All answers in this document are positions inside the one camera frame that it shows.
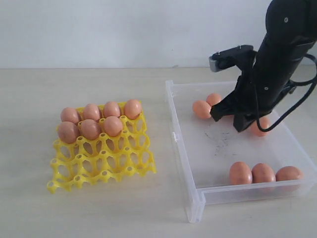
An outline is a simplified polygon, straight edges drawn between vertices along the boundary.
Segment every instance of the white wall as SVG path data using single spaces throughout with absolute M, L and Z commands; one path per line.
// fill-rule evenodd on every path
M 208 66 L 260 46 L 270 1 L 0 0 L 0 68 Z

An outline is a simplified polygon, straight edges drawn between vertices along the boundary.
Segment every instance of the yellow plastic egg tray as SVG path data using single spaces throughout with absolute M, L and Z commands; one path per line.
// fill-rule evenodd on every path
M 123 115 L 125 102 L 118 104 Z M 82 116 L 84 108 L 76 110 Z M 94 185 L 99 181 L 108 182 L 110 178 L 120 182 L 124 176 L 135 173 L 142 177 L 149 171 L 156 173 L 143 111 L 135 120 L 126 116 L 120 119 L 123 131 L 116 137 L 102 131 L 96 140 L 79 136 L 73 144 L 66 144 L 60 139 L 54 142 L 56 156 L 51 160 L 53 179 L 47 184 L 51 193 L 55 193 L 59 187 L 67 191 L 71 191 L 73 186 L 82 188 L 84 182 Z M 104 120 L 99 121 L 102 130 Z

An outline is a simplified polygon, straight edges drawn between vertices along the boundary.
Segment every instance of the black cable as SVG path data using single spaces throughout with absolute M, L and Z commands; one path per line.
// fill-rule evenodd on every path
M 317 59 L 316 59 L 316 57 L 314 57 L 312 55 L 309 55 L 309 54 L 306 54 L 305 57 L 311 59 L 315 63 L 315 66 L 316 66 L 316 69 L 317 69 Z M 279 125 L 288 115 L 290 115 L 295 109 L 297 109 L 311 95 L 311 93 L 313 92 L 313 90 L 315 89 L 315 87 L 317 85 L 317 73 L 316 73 L 316 76 L 313 79 L 309 80 L 309 81 L 306 81 L 306 82 L 294 82 L 294 83 L 295 83 L 296 86 L 307 86 L 309 84 L 311 84 L 311 86 L 309 87 L 309 89 L 305 93 L 305 95 L 295 105 L 293 105 L 272 126 L 270 126 L 267 129 L 263 129 L 261 127 L 261 124 L 260 124 L 260 113 L 259 113 L 257 89 L 256 89 L 255 83 L 253 83 L 254 90 L 255 90 L 255 100 L 256 100 L 256 105 L 257 105 L 256 106 L 256 109 L 257 109 L 256 110 L 256 113 L 257 113 L 257 126 L 258 126 L 260 131 L 269 132 L 269 131 L 273 130 L 277 125 Z

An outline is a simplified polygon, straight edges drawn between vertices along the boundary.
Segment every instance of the yellow egg tray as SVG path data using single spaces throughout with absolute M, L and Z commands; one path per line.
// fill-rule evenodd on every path
M 125 103 L 118 103 L 122 115 Z M 76 110 L 82 116 L 84 108 Z M 94 185 L 99 181 L 108 182 L 110 178 L 120 182 L 124 176 L 135 173 L 142 177 L 149 171 L 156 173 L 143 111 L 135 120 L 126 116 L 120 119 L 123 131 L 116 137 L 110 137 L 102 131 L 96 140 L 79 136 L 73 144 L 66 144 L 60 139 L 53 143 L 56 150 L 55 158 L 51 160 L 53 179 L 47 184 L 52 194 L 59 187 L 71 191 L 73 186 L 82 188 L 84 182 Z M 102 130 L 104 120 L 99 121 Z

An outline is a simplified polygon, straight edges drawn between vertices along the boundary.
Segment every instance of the table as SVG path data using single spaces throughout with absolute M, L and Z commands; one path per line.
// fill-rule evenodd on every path
M 314 76 L 300 66 L 294 80 Z M 165 81 L 236 80 L 236 68 L 0 70 L 0 236 L 314 237 L 317 188 L 302 197 L 206 206 L 200 223 L 187 221 L 171 144 Z M 305 92 L 277 108 L 282 114 Z M 53 141 L 64 107 L 142 100 L 157 174 L 50 194 Z M 317 90 L 285 122 L 317 163 Z

